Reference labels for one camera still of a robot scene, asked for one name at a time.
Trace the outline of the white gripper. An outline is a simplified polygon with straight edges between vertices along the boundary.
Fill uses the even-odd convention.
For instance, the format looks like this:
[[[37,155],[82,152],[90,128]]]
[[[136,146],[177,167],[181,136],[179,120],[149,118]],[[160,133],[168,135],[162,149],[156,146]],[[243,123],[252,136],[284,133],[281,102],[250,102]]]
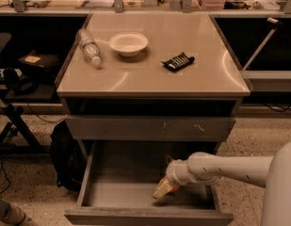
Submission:
[[[163,177],[154,190],[153,197],[160,199],[171,192],[174,186],[185,186],[195,182],[195,176],[189,171],[186,160],[173,160],[166,154],[166,177]]]

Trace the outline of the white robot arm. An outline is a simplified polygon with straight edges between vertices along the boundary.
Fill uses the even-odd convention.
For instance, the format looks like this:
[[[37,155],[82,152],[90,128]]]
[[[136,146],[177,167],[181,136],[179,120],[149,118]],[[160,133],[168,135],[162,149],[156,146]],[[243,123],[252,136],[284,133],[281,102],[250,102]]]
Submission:
[[[272,156],[223,157],[196,152],[167,165],[153,197],[160,199],[187,184],[214,183],[226,177],[265,190],[261,226],[291,226],[291,142]]]

